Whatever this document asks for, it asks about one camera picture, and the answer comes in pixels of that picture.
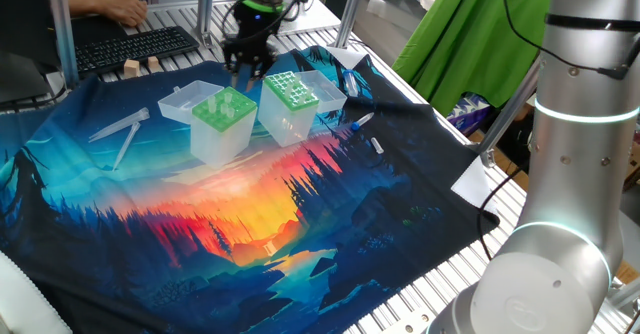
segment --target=metal pole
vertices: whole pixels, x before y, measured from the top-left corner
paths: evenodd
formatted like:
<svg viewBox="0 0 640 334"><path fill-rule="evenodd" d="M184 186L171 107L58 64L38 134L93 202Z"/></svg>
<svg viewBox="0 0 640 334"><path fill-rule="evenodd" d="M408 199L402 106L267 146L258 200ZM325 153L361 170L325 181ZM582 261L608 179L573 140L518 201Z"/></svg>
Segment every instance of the metal pole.
<svg viewBox="0 0 640 334"><path fill-rule="evenodd" d="M477 146L476 151L480 155L485 155L490 150L492 150L500 138L504 135L504 132L507 131L509 125L513 122L513 119L518 115L520 109L524 103L527 102L533 91L536 89L538 85L538 73L540 72L540 57L536 58L536 61L531 65L527 75L524 77L518 90L516 90L515 94L509 99L507 105L505 105L498 118L493 123L491 128L487 131L487 135L484 136L482 142Z"/></svg>
<svg viewBox="0 0 640 334"><path fill-rule="evenodd" d="M0 334L11 334L11 332L9 331L9 328L7 328L7 325L4 323L1 316L0 316Z"/></svg>
<svg viewBox="0 0 640 334"><path fill-rule="evenodd" d="M333 43L334 47L347 47L349 34L351 34L353 24L356 22L356 14L358 13L359 4L360 0L347 0L347 5L344 7L344 12L342 13L342 20L340 21L340 29L338 29L336 42Z"/></svg>
<svg viewBox="0 0 640 334"><path fill-rule="evenodd" d="M210 48L213 46L213 37L211 35L211 12L213 0L198 0L198 22L196 25L197 34L202 40L202 44Z"/></svg>
<svg viewBox="0 0 640 334"><path fill-rule="evenodd" d="M73 35L71 31L71 18L69 15L69 0L49 0L53 23L56 30L58 44L58 56L62 65L65 85L67 89L75 87L80 78L78 77L78 67L76 66L76 51L73 45Z"/></svg>

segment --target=desk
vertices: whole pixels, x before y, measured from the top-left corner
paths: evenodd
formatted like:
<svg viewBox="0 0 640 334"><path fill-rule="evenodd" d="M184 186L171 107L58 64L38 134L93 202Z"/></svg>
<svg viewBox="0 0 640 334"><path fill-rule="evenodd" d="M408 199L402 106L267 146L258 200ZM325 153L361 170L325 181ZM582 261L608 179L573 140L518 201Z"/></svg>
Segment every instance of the desk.
<svg viewBox="0 0 640 334"><path fill-rule="evenodd" d="M220 23L222 16L231 5L231 0L215 0L213 2L212 30L214 38L219 42L222 38ZM316 1L314 6L322 6ZM163 26L181 25L191 31L196 23L196 6L193 3L181 3L178 5L161 5L149 7L147 20L136 29L128 29L130 34L138 31L143 32L150 29L158 29ZM323 17L327 23L335 23L336 18ZM298 32L301 28L295 23L277 38L272 38L271 43L281 52L293 49L305 49L313 45L328 45L335 41L337 28L328 24L319 29ZM402 81L398 75L389 68L375 53L367 47L349 43L351 50L369 54L377 69L387 77L407 98L415 103L424 103L420 97L407 83ZM197 51L179 54L161 60L161 66L165 71L173 71L188 68L199 64L205 60L222 61L222 53L219 47L206 49L200 47ZM148 68L141 68L142 74L148 74ZM122 71L101 75L105 82L117 81L124 78ZM444 117L437 114L441 125L461 143L469 144L469 140L458 132ZM498 168L487 169L487 176L490 185L496 187L506 175ZM496 195L496 202L500 212L500 226L486 235L486 241L492 254L495 254L500 246L507 240L508 236L518 221L518 216L525 202L526 193L511 182L504 186ZM369 315L359 320L348 329L351 334L379 333L396 324L399 321L407 320L417 314L426 315L432 320L455 296L470 284L476 282L487 265L482 247L479 241L474 242L469 247L463 249L458 254L449 258L436 269L426 273L413 284L406 287L398 295L391 298L387 303L375 309ZM618 313L611 305L605 303L596 318L595 324L590 333L613 334L622 332L629 318Z"/></svg>

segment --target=black cable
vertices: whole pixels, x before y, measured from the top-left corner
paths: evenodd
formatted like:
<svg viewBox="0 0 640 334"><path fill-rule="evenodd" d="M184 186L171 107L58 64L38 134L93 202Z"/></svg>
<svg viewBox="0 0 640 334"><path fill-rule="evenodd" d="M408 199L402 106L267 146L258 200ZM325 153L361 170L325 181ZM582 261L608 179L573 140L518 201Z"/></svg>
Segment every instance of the black cable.
<svg viewBox="0 0 640 334"><path fill-rule="evenodd" d="M482 244L482 249L484 249L484 253L487 255L487 258L489 258L489 261L491 261L491 259L493 258L491 257L491 253L489 253L489 247L487 246L487 243L485 243L484 241L484 233L482 232L482 218L486 216L484 208L487 206L487 204L489 204L489 201L491 201L491 198L493 198L500 191L500 189L502 189L503 186L505 186L510 180L515 178L516 175L520 174L521 171L526 170L528 167L529 167L529 162L527 161L524 165L519 166L516 170L514 170L513 173L509 174L509 176L507 176L500 184L498 184L498 186L495 189L491 191L491 193L487 196L487 198L482 203L482 206L478 208L478 216L476 217L476 228L478 229L478 236L480 237L480 243Z"/></svg>
<svg viewBox="0 0 640 334"><path fill-rule="evenodd" d="M304 7L304 11L305 11L305 12L308 12L308 11L309 11L309 9L311 9L311 7L313 6L313 3L315 3L315 1L316 1L316 0L311 0L311 3L309 4L309 7L306 7L306 6Z"/></svg>
<svg viewBox="0 0 640 334"><path fill-rule="evenodd" d="M301 5L301 3L298 2L298 6L296 6L296 8L297 8L296 9L296 14L294 16L292 16L291 18L284 18L282 20L286 21L286 22L292 22L292 21L295 21L296 19L298 19L298 15L300 15L300 5Z"/></svg>
<svg viewBox="0 0 640 334"><path fill-rule="evenodd" d="M246 38L242 38L242 39L238 39L238 38L232 38L229 36L229 34L227 34L226 31L226 22L227 19L229 18L229 13L231 13L233 11L233 9L235 9L238 5L240 5L240 3L244 2L245 0L237 0L235 3L233 3L233 5L229 8L229 10L227 10L227 12L224 14L224 17L222 18L222 25L221 25L221 31L222 31L222 36L224 36L225 39L229 40L229 41L233 41L236 44L242 44L242 43L247 43L250 42L254 39L256 39L257 37L263 35L265 32L269 32L269 30L271 30L273 27L275 27L277 24L281 23L283 21L283 19L287 16L287 14L289 14L289 11L291 11L291 8L293 8L294 5L297 4L296 0L293 0L291 2L291 4L289 4L289 6L282 11L282 13L280 13L280 16L271 24L267 25L264 29L262 29L261 31L246 37Z"/></svg>
<svg viewBox="0 0 640 334"><path fill-rule="evenodd" d="M367 44L367 43L363 42L362 40L358 40L358 39L351 39L351 38L350 38L350 39L349 39L349 41L350 41L350 42L352 42L352 43L357 43L357 44L360 44L360 45L364 45L364 46L366 46L367 48L372 49L372 48L371 48L371 46L370 46L369 44Z"/></svg>
<svg viewBox="0 0 640 334"><path fill-rule="evenodd" d="M633 316L633 319L631 320L631 323L629 323L629 326L627 327L627 330L624 331L624 334L631 333L631 329L633 329L633 326L638 321L638 317L639 316L640 316L640 310L638 310L638 312Z"/></svg>
<svg viewBox="0 0 640 334"><path fill-rule="evenodd" d="M534 48L537 48L538 50L540 50L540 51L542 51L542 52L545 52L545 53L547 53L547 54L551 55L552 57L554 57L554 58L558 59L559 61L563 62L564 64L566 64L566 65L568 65L568 66L576 67L576 68L578 68L578 69L583 69L583 70L591 70L591 71L594 71L594 72L597 72L597 73L600 73L600 74L605 74L605 73L603 73L603 70L607 70L607 69L603 69L603 68L593 68L593 67L588 67L588 66L584 66L584 65L574 64L574 63L572 63L572 62L570 62L570 61L568 61L568 60L562 59L562 58L561 58L559 55L557 55L556 53L554 53L554 52L552 52L552 51L550 51L550 50L548 50L548 49L545 49L545 48L541 47L540 45L538 45L538 44L536 44L536 43L532 42L531 40L529 40L529 39L525 38L524 36L522 36L522 34L520 34L520 33L516 30L515 26L513 25L513 21L511 21L511 13L509 13L509 4L508 4L507 0L502 0L502 2L503 2L503 4L504 4L504 10L505 10L505 12L506 12L506 14L507 14L507 21L509 22L509 26L511 27L511 31L513 31L513 33L514 33L518 38L522 39L525 43L527 43L527 44L531 45L531 46L532 46L532 47L534 47Z"/></svg>
<svg viewBox="0 0 640 334"><path fill-rule="evenodd" d="M5 111L5 110L20 110L20 109L37 109L38 107L44 106L46 104L51 103L52 101L60 98L66 91L66 88L63 86L62 89L60 89L60 91L54 95L52 98L49 98L47 100L43 100L40 102L35 102L35 103L29 103L29 104L2 104L0 105L0 111Z"/></svg>

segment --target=white plastic rod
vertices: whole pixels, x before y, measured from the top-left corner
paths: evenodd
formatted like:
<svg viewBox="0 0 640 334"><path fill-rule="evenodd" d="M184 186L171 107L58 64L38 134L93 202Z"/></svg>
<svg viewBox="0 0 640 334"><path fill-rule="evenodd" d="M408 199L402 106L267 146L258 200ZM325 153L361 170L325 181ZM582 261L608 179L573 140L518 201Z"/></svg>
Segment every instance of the white plastic rod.
<svg viewBox="0 0 640 334"><path fill-rule="evenodd" d="M140 129L140 123L138 122L133 123L133 125L131 126L131 131L127 136L127 140L124 141L122 148L120 148L120 153L118 153L118 157L116 158L116 163L113 164L113 169L111 171L116 171L118 164L120 164L120 161L124 157L124 153L127 152L127 149L129 148L129 144L131 144L131 140L133 139L133 136L136 135L136 132L138 131L138 129Z"/></svg>
<svg viewBox="0 0 640 334"><path fill-rule="evenodd" d="M98 139L102 139L104 137L108 137L109 135L115 132L118 132L128 126L133 125L133 123L137 123L147 119L149 119L149 109L142 108L136 113L131 114L124 119L118 120L117 122L93 134L92 136L89 137L89 143L94 142Z"/></svg>

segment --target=hand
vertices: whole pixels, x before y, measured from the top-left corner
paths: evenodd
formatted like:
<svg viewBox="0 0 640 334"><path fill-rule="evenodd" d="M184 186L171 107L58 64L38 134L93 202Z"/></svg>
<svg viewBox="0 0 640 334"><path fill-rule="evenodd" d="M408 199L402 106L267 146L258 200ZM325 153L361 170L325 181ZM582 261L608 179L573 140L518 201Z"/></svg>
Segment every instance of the hand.
<svg viewBox="0 0 640 334"><path fill-rule="evenodd" d="M139 0L100 0L98 12L111 20L135 27L147 17L147 2Z"/></svg>

